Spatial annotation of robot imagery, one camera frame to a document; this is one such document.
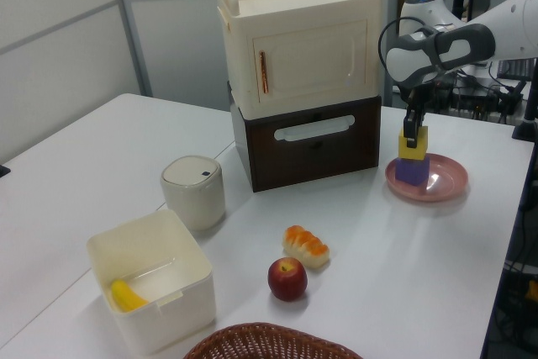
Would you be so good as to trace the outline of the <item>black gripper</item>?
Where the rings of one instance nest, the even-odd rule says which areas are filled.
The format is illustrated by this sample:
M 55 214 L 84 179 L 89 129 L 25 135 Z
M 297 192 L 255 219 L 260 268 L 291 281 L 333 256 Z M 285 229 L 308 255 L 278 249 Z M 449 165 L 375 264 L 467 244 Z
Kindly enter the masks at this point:
M 426 83 L 404 90 L 407 113 L 403 121 L 403 137 L 406 139 L 408 148 L 417 148 L 419 128 L 425 116 L 425 106 L 433 97 L 433 83 Z

